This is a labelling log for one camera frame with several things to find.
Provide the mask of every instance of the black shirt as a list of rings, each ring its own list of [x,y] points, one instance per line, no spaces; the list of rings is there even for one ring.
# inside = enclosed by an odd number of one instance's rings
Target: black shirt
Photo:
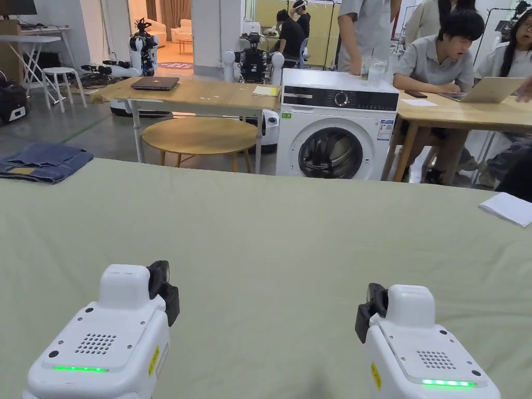
[[[297,23],[303,29],[303,33],[305,33],[305,39],[308,39],[310,36],[310,14],[301,15]]]
[[[305,33],[299,24],[292,18],[288,18],[282,23],[279,39],[286,40],[286,46],[283,55],[299,59],[301,44],[303,43],[303,40],[305,40]]]

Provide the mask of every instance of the hand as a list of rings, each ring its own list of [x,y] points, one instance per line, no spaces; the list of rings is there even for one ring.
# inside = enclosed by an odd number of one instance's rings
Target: hand
[[[447,83],[446,85],[438,86],[439,93],[459,93],[460,86],[455,85],[454,83]]]
[[[362,74],[362,58],[358,57],[351,60],[351,75],[360,76]]]
[[[528,103],[532,98],[532,77],[528,78],[525,84],[519,90],[519,98],[517,101],[524,101]]]

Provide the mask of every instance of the round table top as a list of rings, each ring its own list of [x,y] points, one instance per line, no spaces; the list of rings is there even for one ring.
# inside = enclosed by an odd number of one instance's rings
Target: round table top
[[[228,118],[186,117],[156,123],[143,140],[165,152],[186,155],[231,154],[255,145],[257,128]]]

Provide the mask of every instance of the green led light strip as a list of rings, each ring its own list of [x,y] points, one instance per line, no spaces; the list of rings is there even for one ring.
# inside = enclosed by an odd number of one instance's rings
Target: green led light strip
[[[425,385],[442,385],[451,387],[476,387],[477,383],[468,383],[466,381],[445,381],[445,380],[422,380]]]
[[[54,370],[59,371],[85,371],[90,373],[107,373],[109,369],[92,368],[92,367],[68,367],[68,366],[56,366]]]

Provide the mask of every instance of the clear glass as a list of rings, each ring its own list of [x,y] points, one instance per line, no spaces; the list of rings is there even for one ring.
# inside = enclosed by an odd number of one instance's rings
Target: clear glass
[[[379,83],[385,80],[386,78],[386,67],[388,63],[386,61],[376,60],[372,63],[369,69],[368,81]]]

